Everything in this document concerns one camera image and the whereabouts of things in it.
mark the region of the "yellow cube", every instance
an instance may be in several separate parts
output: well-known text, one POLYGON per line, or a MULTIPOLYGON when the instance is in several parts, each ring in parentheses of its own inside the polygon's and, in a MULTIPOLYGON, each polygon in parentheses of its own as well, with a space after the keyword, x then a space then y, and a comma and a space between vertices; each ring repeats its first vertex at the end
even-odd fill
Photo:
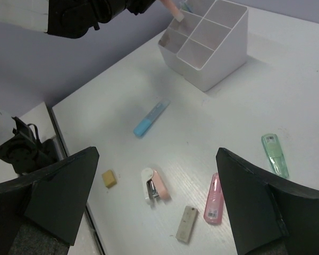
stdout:
POLYGON ((113 175, 112 170, 106 171, 104 174, 102 174, 102 177, 104 184, 108 189, 117 184, 116 178, 113 175))

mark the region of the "desk organizer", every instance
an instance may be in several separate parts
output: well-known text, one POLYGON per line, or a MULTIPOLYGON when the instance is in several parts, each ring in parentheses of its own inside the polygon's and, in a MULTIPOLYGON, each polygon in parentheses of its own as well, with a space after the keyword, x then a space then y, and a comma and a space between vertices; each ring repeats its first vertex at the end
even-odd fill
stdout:
POLYGON ((247 60, 248 8, 223 0, 187 0, 158 42, 165 63, 202 91, 247 60))

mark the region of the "gray wall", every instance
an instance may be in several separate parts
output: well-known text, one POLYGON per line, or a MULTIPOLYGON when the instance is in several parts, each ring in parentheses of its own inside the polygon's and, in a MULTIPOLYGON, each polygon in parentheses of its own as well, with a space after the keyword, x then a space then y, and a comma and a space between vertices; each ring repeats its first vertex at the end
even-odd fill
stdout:
MULTIPOLYGON (((319 23, 319 0, 235 2, 319 23)), ((165 29, 170 20, 157 1, 145 14, 124 11, 100 31, 91 29, 76 40, 0 23, 0 108, 20 116, 42 101, 53 106, 165 29)))

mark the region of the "white and pink stapler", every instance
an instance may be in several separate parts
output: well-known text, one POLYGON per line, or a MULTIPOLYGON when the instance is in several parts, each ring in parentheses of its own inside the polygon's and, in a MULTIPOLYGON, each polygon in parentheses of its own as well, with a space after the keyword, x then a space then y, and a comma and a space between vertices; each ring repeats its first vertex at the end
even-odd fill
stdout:
POLYGON ((160 175, 152 168, 145 168, 141 173, 143 183, 143 193, 148 205, 152 205, 155 198, 169 199, 170 195, 166 189, 160 175))

